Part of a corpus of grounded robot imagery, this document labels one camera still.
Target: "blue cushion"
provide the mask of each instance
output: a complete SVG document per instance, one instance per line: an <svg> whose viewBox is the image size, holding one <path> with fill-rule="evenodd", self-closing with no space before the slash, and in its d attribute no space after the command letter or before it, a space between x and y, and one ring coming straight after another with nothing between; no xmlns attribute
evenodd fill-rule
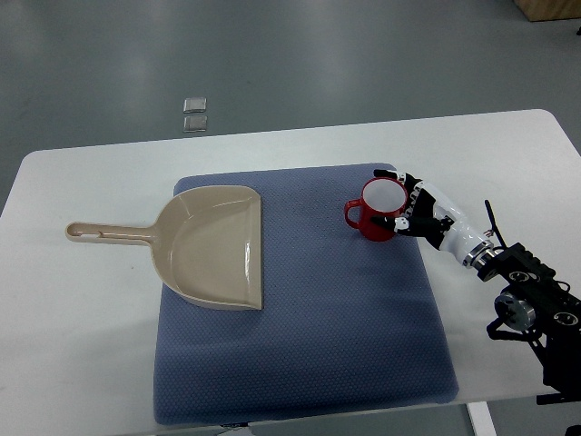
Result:
<svg viewBox="0 0 581 436"><path fill-rule="evenodd" d="M187 303L163 287L154 372L161 424L225 424L449 402L458 392L415 239L373 243L343 205L384 163L227 173L262 198L262 311Z"/></svg>

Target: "gray floor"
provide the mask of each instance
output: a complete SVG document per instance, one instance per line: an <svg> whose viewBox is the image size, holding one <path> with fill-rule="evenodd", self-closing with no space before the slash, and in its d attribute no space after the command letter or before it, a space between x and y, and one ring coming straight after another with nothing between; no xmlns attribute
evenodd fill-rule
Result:
<svg viewBox="0 0 581 436"><path fill-rule="evenodd" d="M207 135L542 108L581 150L580 25L511 0L0 1L0 208L28 153L184 137L195 95ZM490 409L501 436L581 423L579 403ZM463 408L414 413L295 429L471 434Z"/></svg>

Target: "mug handle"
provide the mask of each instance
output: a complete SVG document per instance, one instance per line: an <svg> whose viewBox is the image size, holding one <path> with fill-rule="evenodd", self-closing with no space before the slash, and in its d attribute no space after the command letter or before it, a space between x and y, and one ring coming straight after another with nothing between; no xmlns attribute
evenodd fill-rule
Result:
<svg viewBox="0 0 581 436"><path fill-rule="evenodd" d="M361 206L361 199L360 198L358 198L357 200L351 200L349 202L346 202L345 207L343 208L343 212L345 213L345 221L347 222L348 225L350 225L354 229L359 229L359 223L355 223L353 220L351 220L349 218L349 210L352 207L358 207L358 206Z"/></svg>

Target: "robotic arm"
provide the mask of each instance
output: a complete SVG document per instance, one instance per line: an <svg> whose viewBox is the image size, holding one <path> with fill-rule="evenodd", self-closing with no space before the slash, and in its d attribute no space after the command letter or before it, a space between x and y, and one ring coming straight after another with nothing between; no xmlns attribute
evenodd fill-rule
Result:
<svg viewBox="0 0 581 436"><path fill-rule="evenodd" d="M437 250L450 252L483 282L501 275L508 282L495 299L497 319L490 339L528 342L543 365L543 383L560 392L556 401L581 400L581 301L556 272L523 245L507 247L486 201L492 230L480 233L445 194L407 173L375 170L376 177L401 182L409 193L399 218L375 216L376 225L406 236L424 237ZM496 232L500 246L488 239ZM499 330L504 324L512 332Z"/></svg>

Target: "small glass square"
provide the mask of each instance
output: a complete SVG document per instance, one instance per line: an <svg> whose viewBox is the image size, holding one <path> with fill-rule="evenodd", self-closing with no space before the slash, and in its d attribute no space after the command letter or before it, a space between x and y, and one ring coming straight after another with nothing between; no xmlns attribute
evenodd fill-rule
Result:
<svg viewBox="0 0 581 436"><path fill-rule="evenodd" d="M206 97L191 97L186 98L183 102L183 112L189 114L191 112L205 112Z"/></svg>
<svg viewBox="0 0 581 436"><path fill-rule="evenodd" d="M192 115L183 118L183 131L189 132L203 132L206 130L208 124L208 117L206 115Z"/></svg>

